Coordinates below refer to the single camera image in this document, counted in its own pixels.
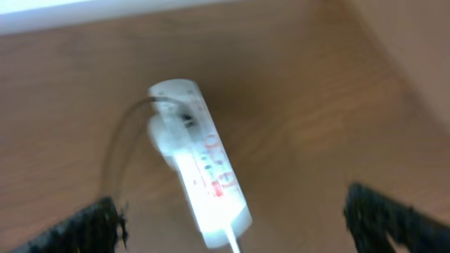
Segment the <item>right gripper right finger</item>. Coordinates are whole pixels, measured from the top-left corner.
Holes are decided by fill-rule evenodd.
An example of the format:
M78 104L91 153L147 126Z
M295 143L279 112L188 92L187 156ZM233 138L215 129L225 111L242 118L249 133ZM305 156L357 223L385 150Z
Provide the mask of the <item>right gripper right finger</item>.
M343 214L358 253L448 252L449 226L364 184L349 185Z

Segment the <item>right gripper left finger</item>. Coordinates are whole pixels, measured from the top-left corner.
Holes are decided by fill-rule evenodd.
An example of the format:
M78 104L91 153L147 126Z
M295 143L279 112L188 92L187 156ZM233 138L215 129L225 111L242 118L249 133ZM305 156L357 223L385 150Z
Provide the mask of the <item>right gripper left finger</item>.
M11 251L115 253L119 242L127 244L125 216L111 197L102 197Z

